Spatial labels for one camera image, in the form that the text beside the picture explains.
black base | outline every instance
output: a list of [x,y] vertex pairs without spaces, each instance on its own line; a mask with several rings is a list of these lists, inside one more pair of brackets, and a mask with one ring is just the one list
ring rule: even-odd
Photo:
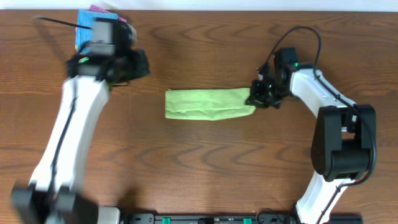
[[[331,215],[329,224],[362,224],[360,215]],[[299,224],[293,215],[262,213],[255,215],[153,215],[122,217],[120,224]]]

blue sponge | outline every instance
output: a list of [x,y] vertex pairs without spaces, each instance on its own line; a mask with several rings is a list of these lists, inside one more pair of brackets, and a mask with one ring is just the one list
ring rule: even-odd
[[[118,15],[116,13],[102,13],[80,9],[78,12],[77,24],[87,27],[93,27],[93,22],[96,17],[118,19]],[[80,47],[82,43],[88,40],[91,40],[91,30],[77,28],[75,41],[76,46]]]

pink object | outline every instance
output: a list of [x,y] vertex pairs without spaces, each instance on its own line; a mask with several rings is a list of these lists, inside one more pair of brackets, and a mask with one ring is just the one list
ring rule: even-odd
[[[89,10],[89,11],[93,11],[93,12],[111,13],[111,12],[109,12],[109,11],[107,11],[107,10],[101,8],[101,7],[98,7],[98,6],[96,6],[96,5],[90,5],[90,7],[88,8],[88,10]],[[119,15],[118,15],[118,19],[119,19],[120,21],[127,22],[127,20],[123,19],[123,18],[120,17]]]

folded fabric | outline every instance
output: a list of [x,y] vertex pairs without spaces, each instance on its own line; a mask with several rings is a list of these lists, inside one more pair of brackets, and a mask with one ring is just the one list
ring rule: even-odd
[[167,90],[165,117],[216,121],[250,115],[255,106],[245,100],[250,88],[229,90]]

wooden table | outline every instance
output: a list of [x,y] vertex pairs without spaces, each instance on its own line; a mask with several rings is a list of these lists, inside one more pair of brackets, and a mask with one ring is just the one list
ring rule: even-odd
[[[377,167],[349,188],[334,212],[361,212],[365,223],[398,220],[398,14],[357,12],[123,11],[138,31],[152,74],[116,89],[91,143],[85,193],[101,205],[159,213],[288,210],[313,174],[315,118],[297,99],[281,109],[224,121],[164,118],[167,89],[249,86],[256,67],[289,28],[323,37],[319,67],[340,92],[377,111]],[[75,22],[76,11],[0,11],[0,223],[17,223],[9,205],[49,140],[75,31],[45,22],[56,56],[32,25],[45,15]],[[282,44],[312,61],[305,31]]]

